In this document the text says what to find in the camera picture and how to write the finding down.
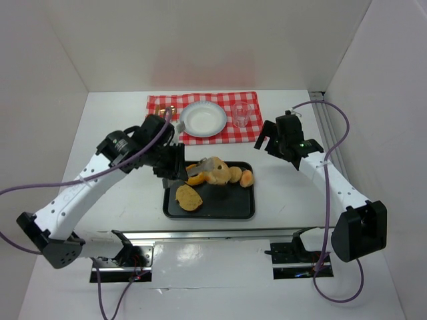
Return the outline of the large ring doughnut bread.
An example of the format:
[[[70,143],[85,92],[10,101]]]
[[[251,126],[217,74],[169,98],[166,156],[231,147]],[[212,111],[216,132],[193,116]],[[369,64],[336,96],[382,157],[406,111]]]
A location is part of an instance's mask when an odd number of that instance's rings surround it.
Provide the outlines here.
[[[211,185],[226,185],[231,179],[231,171],[225,162],[218,157],[210,157],[206,160],[203,176]]]

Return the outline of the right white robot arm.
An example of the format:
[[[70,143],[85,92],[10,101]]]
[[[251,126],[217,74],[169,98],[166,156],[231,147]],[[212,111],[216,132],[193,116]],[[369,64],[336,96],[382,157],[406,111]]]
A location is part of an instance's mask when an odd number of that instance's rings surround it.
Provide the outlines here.
[[[347,263],[386,247],[387,209],[383,202],[369,200],[351,185],[326,158],[322,146],[304,137],[297,115],[286,111],[275,121],[265,121],[254,147],[263,147],[269,155],[291,163],[326,198],[325,226],[301,233],[304,249],[316,250],[314,239],[321,237],[318,249],[322,255],[334,253]]]

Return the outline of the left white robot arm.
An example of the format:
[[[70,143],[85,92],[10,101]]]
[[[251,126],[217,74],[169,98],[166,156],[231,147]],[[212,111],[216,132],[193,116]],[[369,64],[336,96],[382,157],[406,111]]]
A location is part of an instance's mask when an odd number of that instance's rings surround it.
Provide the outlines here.
[[[77,178],[44,208],[20,214],[18,226],[55,269],[84,257],[126,264],[139,250],[121,231],[85,235],[74,229],[110,188],[140,167],[151,167],[165,186],[211,171],[212,158],[187,169],[185,146],[176,142],[178,134],[177,127],[159,115],[148,115],[140,126],[110,133]]]

